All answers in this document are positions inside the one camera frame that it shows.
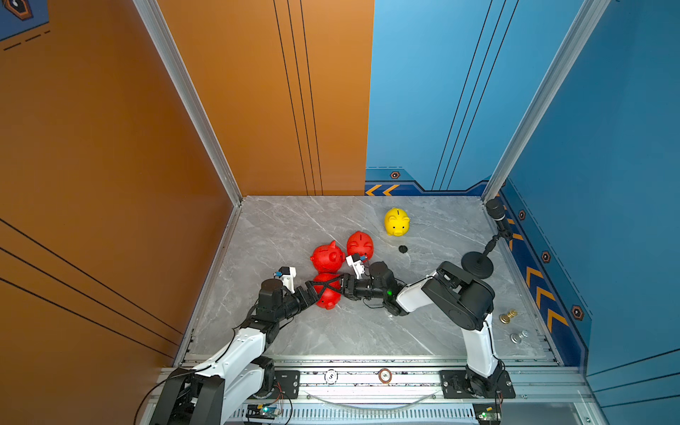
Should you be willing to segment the yellow piggy bank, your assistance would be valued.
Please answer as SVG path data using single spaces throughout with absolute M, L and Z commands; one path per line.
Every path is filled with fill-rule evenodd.
M 410 217 L 405 210 L 393 208 L 384 217 L 387 234 L 392 237 L 403 237 L 410 228 Z

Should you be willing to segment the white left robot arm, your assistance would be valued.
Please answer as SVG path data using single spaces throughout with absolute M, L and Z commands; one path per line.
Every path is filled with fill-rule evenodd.
M 162 391 L 149 423 L 223 424 L 252 395 L 269 394 L 274 364 L 264 352 L 278 336 L 281 321 L 315 305 L 321 299 L 317 286 L 341 294 L 350 278 L 340 274 L 292 290 L 281 279 L 264 281 L 257 302 L 229 343 L 194 368 L 175 369 L 159 384 Z

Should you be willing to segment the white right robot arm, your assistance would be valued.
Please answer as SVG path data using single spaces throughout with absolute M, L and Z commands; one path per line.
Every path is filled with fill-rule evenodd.
M 449 261 L 412 284 L 399 281 L 380 261 L 369 267 L 368 276 L 333 274 L 329 280 L 313 281 L 321 292 L 332 291 L 352 301 L 378 299 L 390 315 L 406 316 L 434 305 L 462 329 L 467 353 L 465 392 L 474 398 L 501 395 L 505 365 L 493 346 L 492 313 L 495 292 L 487 283 Z

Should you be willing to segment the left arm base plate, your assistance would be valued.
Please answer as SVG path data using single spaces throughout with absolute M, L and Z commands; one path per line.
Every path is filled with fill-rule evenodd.
M 300 377 L 299 370 L 266 372 L 258 396 L 260 398 L 276 398 L 283 394 L 291 400 L 296 400 L 299 397 Z

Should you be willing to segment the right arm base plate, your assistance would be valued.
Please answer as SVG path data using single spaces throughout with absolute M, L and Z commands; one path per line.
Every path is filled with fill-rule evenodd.
M 441 370 L 439 378 L 447 400 L 458 398 L 513 400 L 516 398 L 515 386 L 509 373 L 504 369 L 500 369 L 487 378 L 469 370 Z

